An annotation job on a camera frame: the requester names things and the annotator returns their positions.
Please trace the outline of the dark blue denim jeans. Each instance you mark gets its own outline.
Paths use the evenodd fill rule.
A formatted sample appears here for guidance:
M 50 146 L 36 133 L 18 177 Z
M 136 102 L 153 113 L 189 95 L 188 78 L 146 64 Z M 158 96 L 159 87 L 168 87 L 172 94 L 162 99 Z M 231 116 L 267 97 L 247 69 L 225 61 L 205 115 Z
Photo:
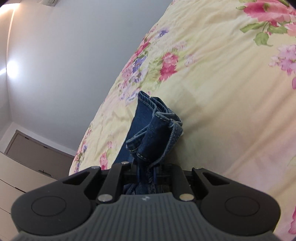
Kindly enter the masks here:
M 114 161 L 137 166 L 137 181 L 126 184 L 126 195 L 156 194 L 157 166 L 183 133 L 181 119 L 158 97 L 143 91 L 137 95 L 137 109 L 126 139 Z

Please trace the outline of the beige drawer cabinet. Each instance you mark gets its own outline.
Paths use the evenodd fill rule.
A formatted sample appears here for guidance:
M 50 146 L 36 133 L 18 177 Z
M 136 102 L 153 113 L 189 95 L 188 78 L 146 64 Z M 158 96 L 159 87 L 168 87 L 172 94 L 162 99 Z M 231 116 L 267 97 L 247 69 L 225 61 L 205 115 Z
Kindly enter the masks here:
M 1 240 L 11 240 L 18 231 L 11 219 L 11 207 L 21 195 L 55 179 L 34 171 L 1 153 Z

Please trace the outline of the brown cabinet top panel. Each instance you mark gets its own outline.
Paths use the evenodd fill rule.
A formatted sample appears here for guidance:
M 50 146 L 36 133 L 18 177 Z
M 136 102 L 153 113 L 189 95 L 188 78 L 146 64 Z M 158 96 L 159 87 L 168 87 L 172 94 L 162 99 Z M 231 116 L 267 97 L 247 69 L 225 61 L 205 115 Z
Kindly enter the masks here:
M 4 153 L 20 164 L 54 179 L 69 175 L 74 157 L 46 145 L 19 130 L 15 131 Z

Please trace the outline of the cream floral quilt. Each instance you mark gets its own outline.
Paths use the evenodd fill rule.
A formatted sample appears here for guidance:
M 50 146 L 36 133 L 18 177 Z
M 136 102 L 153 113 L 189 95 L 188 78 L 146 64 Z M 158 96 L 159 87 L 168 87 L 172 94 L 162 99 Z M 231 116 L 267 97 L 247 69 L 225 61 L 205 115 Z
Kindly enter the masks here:
M 291 1 L 173 1 L 119 73 L 70 174 L 106 170 L 141 92 L 183 122 L 168 160 L 273 196 L 275 234 L 295 238 L 295 8 Z

